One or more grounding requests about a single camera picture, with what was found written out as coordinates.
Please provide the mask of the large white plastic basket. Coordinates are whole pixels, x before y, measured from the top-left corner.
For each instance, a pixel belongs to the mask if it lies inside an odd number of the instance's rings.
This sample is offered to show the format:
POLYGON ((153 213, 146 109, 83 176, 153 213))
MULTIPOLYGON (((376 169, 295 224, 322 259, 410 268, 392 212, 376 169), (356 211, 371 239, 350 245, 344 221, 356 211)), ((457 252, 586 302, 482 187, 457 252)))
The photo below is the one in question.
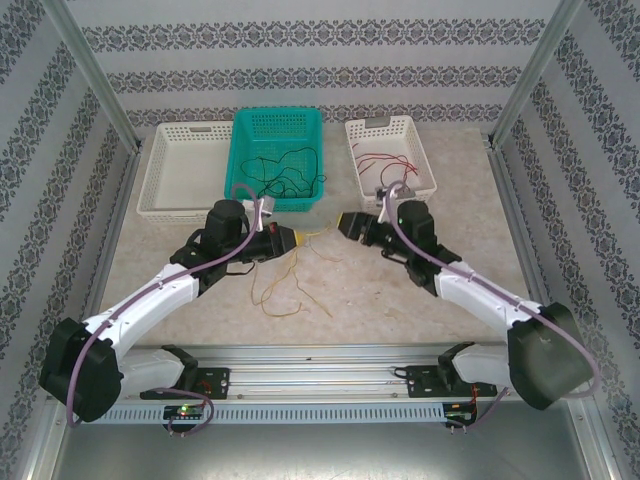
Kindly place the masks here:
POLYGON ((137 213, 156 224, 202 224, 224 197, 233 123, 157 126, 137 213))

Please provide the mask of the teal plastic basket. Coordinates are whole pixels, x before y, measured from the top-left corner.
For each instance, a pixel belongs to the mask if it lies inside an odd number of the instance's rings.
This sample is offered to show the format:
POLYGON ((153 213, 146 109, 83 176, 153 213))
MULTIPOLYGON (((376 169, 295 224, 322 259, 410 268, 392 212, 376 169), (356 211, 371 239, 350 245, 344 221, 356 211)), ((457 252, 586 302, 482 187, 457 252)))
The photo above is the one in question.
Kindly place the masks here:
POLYGON ((245 200, 245 184, 258 197, 275 199, 275 210, 308 212, 324 195, 322 114, 308 107, 239 110, 233 120, 225 197, 245 200))

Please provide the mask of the grey metal panel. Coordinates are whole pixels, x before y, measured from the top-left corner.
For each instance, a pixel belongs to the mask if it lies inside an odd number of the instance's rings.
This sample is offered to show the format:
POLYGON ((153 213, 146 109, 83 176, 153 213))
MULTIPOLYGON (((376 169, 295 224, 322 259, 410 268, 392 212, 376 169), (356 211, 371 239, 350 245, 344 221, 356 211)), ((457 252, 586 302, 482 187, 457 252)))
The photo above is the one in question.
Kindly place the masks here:
POLYGON ((37 480, 609 480, 565 419, 506 416, 467 434, 433 424, 220 425, 176 439, 152 426, 85 426, 37 480))

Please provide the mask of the aluminium side rail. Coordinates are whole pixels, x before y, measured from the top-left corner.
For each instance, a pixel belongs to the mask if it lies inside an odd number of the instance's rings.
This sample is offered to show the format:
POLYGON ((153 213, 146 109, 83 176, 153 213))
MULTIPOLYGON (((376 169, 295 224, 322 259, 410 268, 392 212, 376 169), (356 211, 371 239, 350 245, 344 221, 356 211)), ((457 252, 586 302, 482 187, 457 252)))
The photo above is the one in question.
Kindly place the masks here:
POLYGON ((91 189, 83 194, 84 243, 77 250, 79 264, 61 319, 79 323, 101 311, 139 160, 138 153, 114 157, 106 169, 106 177, 94 178, 89 184, 91 189))
POLYGON ((541 306, 548 306, 551 301, 538 270, 524 217, 502 153, 499 150, 489 148, 486 153, 524 278, 528 299, 536 304, 536 307, 529 307, 527 310, 526 317, 529 324, 517 323, 516 329, 519 331, 517 344, 522 343, 527 347, 528 362, 531 365, 549 363, 551 357, 548 357, 548 354, 552 352, 551 347, 553 346, 553 343, 550 342, 552 331, 538 319, 532 317, 531 310, 537 311, 541 306))

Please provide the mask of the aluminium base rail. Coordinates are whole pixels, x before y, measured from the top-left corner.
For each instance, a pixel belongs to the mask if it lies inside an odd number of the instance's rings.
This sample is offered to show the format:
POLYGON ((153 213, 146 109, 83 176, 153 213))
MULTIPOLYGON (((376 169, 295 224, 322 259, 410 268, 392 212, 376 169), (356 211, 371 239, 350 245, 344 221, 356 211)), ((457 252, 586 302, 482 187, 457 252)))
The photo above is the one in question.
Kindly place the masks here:
MULTIPOLYGON (((488 394, 474 388, 464 395, 418 396, 409 390, 405 368, 427 374, 435 369, 440 354, 455 345, 360 345, 181 348, 193 355, 201 367, 230 370, 228 392, 231 399, 321 400, 400 397, 411 399, 489 399, 503 388, 488 394)), ((146 354, 159 348, 135 348, 146 354)), ((508 388, 520 396, 514 389, 508 388)))

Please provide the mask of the aluminium frame post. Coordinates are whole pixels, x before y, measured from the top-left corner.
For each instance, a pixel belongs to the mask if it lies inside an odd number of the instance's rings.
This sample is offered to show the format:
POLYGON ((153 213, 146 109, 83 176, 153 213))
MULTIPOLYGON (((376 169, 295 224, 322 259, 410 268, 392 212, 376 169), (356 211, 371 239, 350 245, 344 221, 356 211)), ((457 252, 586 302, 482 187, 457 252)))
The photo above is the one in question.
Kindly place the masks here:
POLYGON ((529 95, 544 73, 560 41, 569 29, 573 19, 585 0, 559 0, 551 19, 540 36, 528 63, 515 88, 499 115, 493 130, 483 136, 485 146, 495 149, 501 146, 518 115, 524 108, 529 95))
POLYGON ((82 29, 78 25, 66 0, 39 0, 46 14, 93 90, 119 139, 129 153, 137 151, 141 140, 118 100, 107 75, 100 66, 82 29))

